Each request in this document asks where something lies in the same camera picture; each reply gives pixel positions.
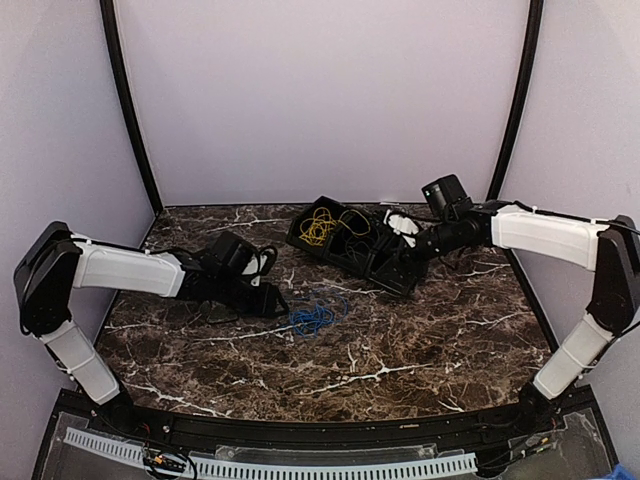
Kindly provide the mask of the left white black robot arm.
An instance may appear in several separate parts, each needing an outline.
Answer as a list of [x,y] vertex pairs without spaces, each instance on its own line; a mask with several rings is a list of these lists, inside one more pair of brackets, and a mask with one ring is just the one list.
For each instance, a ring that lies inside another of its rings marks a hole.
[[75,234],[53,222],[14,271],[21,332],[39,339],[98,406],[101,417],[120,436],[141,427],[125,388],[74,322],[73,290],[104,288],[159,297],[213,302],[240,317],[272,319],[289,306],[275,285],[264,281],[277,259],[273,246],[257,248],[224,231],[205,248],[190,252],[134,249]]

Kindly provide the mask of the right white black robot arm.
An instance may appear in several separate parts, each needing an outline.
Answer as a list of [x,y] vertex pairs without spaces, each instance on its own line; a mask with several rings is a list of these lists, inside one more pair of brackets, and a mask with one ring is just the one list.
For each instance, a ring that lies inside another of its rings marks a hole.
[[594,275],[581,320],[521,390],[510,424],[534,432],[549,407],[617,341],[638,328],[639,231],[633,220],[584,218],[520,201],[474,202],[454,174],[423,187],[436,223],[420,228],[408,214],[388,211],[384,222],[404,239],[402,254],[429,261],[476,245],[523,250],[583,267]]

